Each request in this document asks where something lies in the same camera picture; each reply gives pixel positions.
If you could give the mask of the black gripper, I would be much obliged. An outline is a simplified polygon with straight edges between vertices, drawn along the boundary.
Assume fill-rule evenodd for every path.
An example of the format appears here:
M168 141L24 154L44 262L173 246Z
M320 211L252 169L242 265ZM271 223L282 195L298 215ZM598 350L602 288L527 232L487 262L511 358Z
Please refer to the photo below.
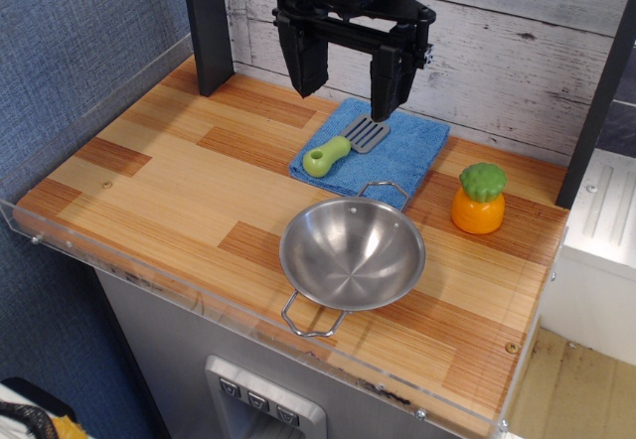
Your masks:
M328 80L330 43L373 55L371 115L387 120L429 63L435 12L416 0L277 0L272 11L294 89L307 97Z

